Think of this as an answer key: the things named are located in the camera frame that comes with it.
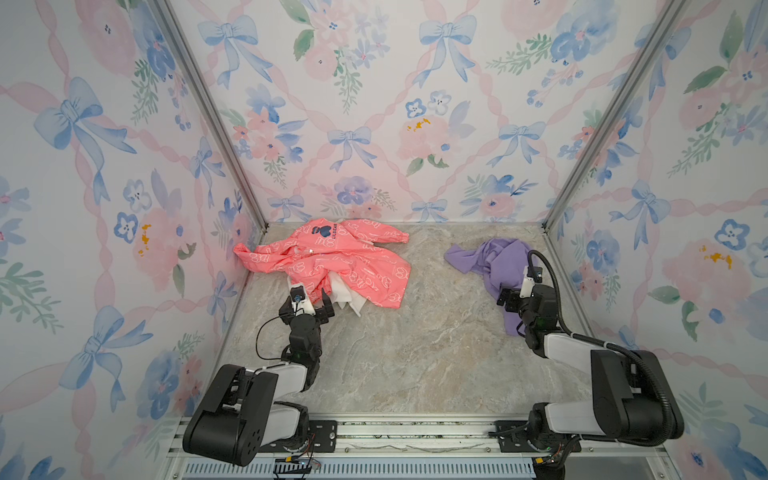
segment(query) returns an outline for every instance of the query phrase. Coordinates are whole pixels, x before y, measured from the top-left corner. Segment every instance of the wire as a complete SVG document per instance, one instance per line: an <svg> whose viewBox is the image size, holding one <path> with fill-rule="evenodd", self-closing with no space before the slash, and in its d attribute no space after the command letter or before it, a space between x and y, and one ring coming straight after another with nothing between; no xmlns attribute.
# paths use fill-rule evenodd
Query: wire
<svg viewBox="0 0 768 480"><path fill-rule="evenodd" d="M648 379L651 389L654 391L656 398L661 404L661 431L654 438L648 439L648 440L622 439L621 441L629 445L638 445L641 447L656 447L666 442L668 439L671 438L672 431L674 428L672 425L672 422L673 422L672 405L670 404L669 398L667 398L667 393L664 391L664 389L661 388L661 382L659 381L658 377L656 377L656 373L653 370L651 370L648 364L646 364L646 362L644 362L642 358L640 358L639 355L636 354L635 352L629 349L625 349L623 346L617 345L615 343L605 342L603 340L595 339L590 336L581 335L580 333L574 333L571 329L569 329L568 326L565 325L565 321L563 321L563 309L560 301L560 286L558 285L558 279L554 276L554 269L552 268L552 265L549 263L549 260L547 260L546 257L541 252L537 250L529 250L528 251L528 272L531 275L533 274L533 271L534 271L533 256L536 256L539 259L541 259L541 261L547 267L549 276L552 278L552 286L554 287L554 295L555 295L555 299L558 307L558 323L560 324L560 328L562 328L562 330L565 333L567 333L570 337L574 339L581 340L586 343L591 343L593 345L598 345L605 349L609 349L626 356L629 360L631 360L633 363L637 365L638 369L642 371L642 373Z"/></svg>
<svg viewBox="0 0 768 480"><path fill-rule="evenodd" d="M520 425L519 427L514 427L513 429L502 430L501 432L488 432L488 436L489 437L499 437L499 436L502 436L502 435L511 435L513 433L521 432L521 431L527 429L529 426L531 426L531 424L526 422L525 425Z"/></svg>
<svg viewBox="0 0 768 480"><path fill-rule="evenodd" d="M280 357L277 357L277 358L272 358L272 359L264 358L264 357L262 357L262 356L261 356L261 354L259 353L259 335L261 335L261 330L262 330L262 329L263 329L263 328L264 328L264 327L265 327L265 326L266 326L266 325L267 325L269 322L271 322L272 320L277 320L277 319L279 319L279 318L280 318L280 316L276 316L276 317L274 317L274 318L270 318L269 320L267 320L266 322L264 322L264 324L261 326L261 328L259 328L259 332L256 334L256 354L257 354L257 355L259 356L259 358L260 358L260 359L262 359L262 360L281 360L281 358L280 358Z"/></svg>

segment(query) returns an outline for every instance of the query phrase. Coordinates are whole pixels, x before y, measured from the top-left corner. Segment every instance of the marble floor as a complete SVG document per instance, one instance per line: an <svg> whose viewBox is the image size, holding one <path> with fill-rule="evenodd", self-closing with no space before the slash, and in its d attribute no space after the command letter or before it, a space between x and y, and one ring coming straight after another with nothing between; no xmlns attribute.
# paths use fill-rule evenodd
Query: marble floor
<svg viewBox="0 0 768 480"><path fill-rule="evenodd" d="M264 243L288 237L295 225L274 223ZM482 277L448 265L443 253L454 243L473 249L493 237L520 238L545 255L534 225L397 225L410 241L384 243L412 265L398 310L367 303L362 318L346 307L323 326L323 356L310 390L287 397L314 413L504 413L528 414L536 402L589 397L586 376L534 355L522 337L507 336L501 307ZM277 315L287 296L285 273L255 273L247 287L220 364L256 368L265 362L254 341L262 323ZM571 328L578 321L563 299ZM289 328L279 320L260 337L260 353L280 356Z"/></svg>

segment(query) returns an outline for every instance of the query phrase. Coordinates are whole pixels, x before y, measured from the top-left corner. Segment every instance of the floral wallpaper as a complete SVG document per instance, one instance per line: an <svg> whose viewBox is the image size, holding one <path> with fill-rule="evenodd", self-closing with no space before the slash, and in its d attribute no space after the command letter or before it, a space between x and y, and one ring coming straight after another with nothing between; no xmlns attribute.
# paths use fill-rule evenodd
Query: floral wallpaper
<svg viewBox="0 0 768 480"><path fill-rule="evenodd" d="M768 478L766 17L693 0L552 231L596 334L660 359L686 480Z"/></svg>
<svg viewBox="0 0 768 480"><path fill-rule="evenodd" d="M286 222L543 220L664 6L171 3L260 208Z"/></svg>
<svg viewBox="0 0 768 480"><path fill-rule="evenodd" d="M0 479L152 478L258 228L146 4L0 12Z"/></svg>

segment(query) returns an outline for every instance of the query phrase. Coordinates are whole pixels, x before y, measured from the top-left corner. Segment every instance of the pink flower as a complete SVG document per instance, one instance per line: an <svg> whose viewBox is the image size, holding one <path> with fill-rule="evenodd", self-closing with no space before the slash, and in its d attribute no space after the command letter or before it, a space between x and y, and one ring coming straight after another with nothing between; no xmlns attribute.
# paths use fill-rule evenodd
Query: pink flower
<svg viewBox="0 0 768 480"><path fill-rule="evenodd" d="M744 103L753 91L768 85L768 54L765 45L754 52L742 51L730 62L730 72L720 82L735 104Z"/></svg>
<svg viewBox="0 0 768 480"><path fill-rule="evenodd" d="M686 130L704 125L720 110L723 92L717 88L702 88L686 98L680 107L680 124Z"/></svg>
<svg viewBox="0 0 768 480"><path fill-rule="evenodd" d="M585 144L589 141L590 138L592 138L592 134L594 133L593 127L582 127L581 133L574 136L574 140L581 140Z"/></svg>
<svg viewBox="0 0 768 480"><path fill-rule="evenodd" d="M515 199L509 194L486 196L480 204L483 217L509 217L515 212Z"/></svg>
<svg viewBox="0 0 768 480"><path fill-rule="evenodd" d="M310 23L316 29L315 40L321 43L331 43L336 47L343 47L349 44L347 32L352 26L352 22L346 18L348 12L344 12L341 7L323 5L322 9L315 13L310 12Z"/></svg>
<svg viewBox="0 0 768 480"><path fill-rule="evenodd" d="M689 242L680 255L661 265L680 298L696 305L687 318L698 322L696 334L707 341L718 337L733 341L732 331L746 324L736 307L752 292L752 279L742 260L731 256L726 247L701 239Z"/></svg>
<svg viewBox="0 0 768 480"><path fill-rule="evenodd" d="M436 156L435 161L440 157L445 158L451 148L451 139L448 135L448 123L440 117L419 117L413 121L406 122L400 129L400 149L397 155L403 160L411 161L414 158L426 158L430 154Z"/></svg>
<svg viewBox="0 0 768 480"><path fill-rule="evenodd" d="M315 80L329 80L336 71L336 65L336 54L328 45L315 45L304 56L304 69Z"/></svg>
<svg viewBox="0 0 768 480"><path fill-rule="evenodd" d="M683 473L683 478L722 480L730 477L712 449L696 437L683 435L672 444L670 450L673 451L673 457Z"/></svg>
<svg viewBox="0 0 768 480"><path fill-rule="evenodd" d="M80 35L102 67L112 73L134 76L136 41L125 10L108 0L75 0Z"/></svg>
<svg viewBox="0 0 768 480"><path fill-rule="evenodd" d="M247 243L252 230L253 225L246 214L241 212L235 215L234 220L232 220L232 231L230 232L235 245Z"/></svg>
<svg viewBox="0 0 768 480"><path fill-rule="evenodd" d="M603 276L595 271L592 264L584 261L578 267L581 274L581 285L578 286L581 293L589 293L592 300L597 300L603 294Z"/></svg>
<svg viewBox="0 0 768 480"><path fill-rule="evenodd" d="M253 158L275 161L283 154L283 144L275 138L274 134L258 135L253 141L250 153L253 155Z"/></svg>
<svg viewBox="0 0 768 480"><path fill-rule="evenodd" d="M141 221L134 241L138 269L152 279L157 291L168 287L170 274L179 263L178 251L188 251L191 243L187 219L178 213L169 217L160 207L153 208Z"/></svg>
<svg viewBox="0 0 768 480"><path fill-rule="evenodd" d="M266 111L266 108L262 109L260 114L249 111L248 116L251 117L251 120L248 121L250 130L257 131L262 135L277 134L277 124L270 121L270 113Z"/></svg>
<svg viewBox="0 0 768 480"><path fill-rule="evenodd" d="M502 22L522 43L554 25L567 3L568 0L509 0L502 7Z"/></svg>
<svg viewBox="0 0 768 480"><path fill-rule="evenodd" d="M365 202L362 205L352 205L347 210L349 218L374 218L382 217L382 208L373 202Z"/></svg>
<svg viewBox="0 0 768 480"><path fill-rule="evenodd" d="M248 138L248 129L245 127L241 127L240 125L233 127L235 130L235 133L232 135L232 138L235 139L235 141L240 141L242 139Z"/></svg>

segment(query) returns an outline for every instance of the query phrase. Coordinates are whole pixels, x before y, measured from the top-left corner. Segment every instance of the pink jacket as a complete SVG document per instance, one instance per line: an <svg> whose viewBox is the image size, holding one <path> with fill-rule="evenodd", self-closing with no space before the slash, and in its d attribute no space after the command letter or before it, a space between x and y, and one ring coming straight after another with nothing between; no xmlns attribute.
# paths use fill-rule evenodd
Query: pink jacket
<svg viewBox="0 0 768 480"><path fill-rule="evenodd" d="M285 272L292 282L304 283L313 303L320 301L321 289L331 293L328 272L337 272L374 305L399 308L411 266L373 242L408 243L408 234L372 220L334 223L320 218L285 240L259 245L253 252L239 243L234 252L252 272Z"/></svg>

